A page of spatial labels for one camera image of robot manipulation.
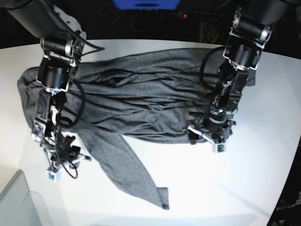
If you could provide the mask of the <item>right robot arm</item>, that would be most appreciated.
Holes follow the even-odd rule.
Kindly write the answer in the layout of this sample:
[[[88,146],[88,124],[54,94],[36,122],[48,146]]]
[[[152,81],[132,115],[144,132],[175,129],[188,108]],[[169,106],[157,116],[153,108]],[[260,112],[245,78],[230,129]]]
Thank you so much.
[[[64,137],[61,130],[74,127],[80,120],[86,103],[83,88],[79,88],[81,103],[75,120],[64,118],[61,113],[69,86],[79,86],[74,76],[84,55],[83,48],[90,46],[86,33],[76,19],[47,0],[3,0],[0,6],[40,40],[43,51],[36,77],[42,88],[36,101],[32,139],[44,149],[49,172],[57,173],[66,166],[75,168],[86,156],[72,145],[74,137]],[[75,29],[71,28],[72,23],[76,24]]]

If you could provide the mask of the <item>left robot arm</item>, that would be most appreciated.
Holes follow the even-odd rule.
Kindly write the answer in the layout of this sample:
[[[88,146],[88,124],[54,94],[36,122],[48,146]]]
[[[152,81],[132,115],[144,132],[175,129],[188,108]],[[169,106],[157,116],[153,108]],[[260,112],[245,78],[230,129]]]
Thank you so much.
[[[257,70],[275,23],[300,4],[299,0],[247,0],[238,6],[226,46],[210,50],[199,70],[201,82],[210,90],[210,102],[204,113],[197,114],[196,120],[188,124],[192,145],[202,140],[209,142],[217,153],[225,151],[249,71]],[[217,84],[210,86],[204,81],[205,66],[210,56],[220,50],[225,61],[218,69]]]

